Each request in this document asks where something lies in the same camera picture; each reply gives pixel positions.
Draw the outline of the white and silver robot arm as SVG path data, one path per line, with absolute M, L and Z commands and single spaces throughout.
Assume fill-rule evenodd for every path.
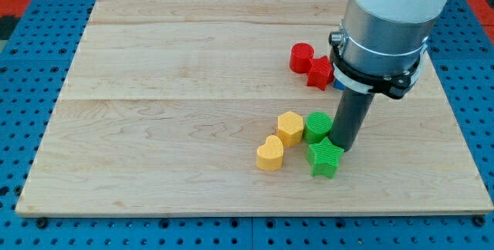
M 417 82 L 432 27 L 448 0 L 348 0 L 331 32 L 336 79 L 357 93 L 399 100 Z

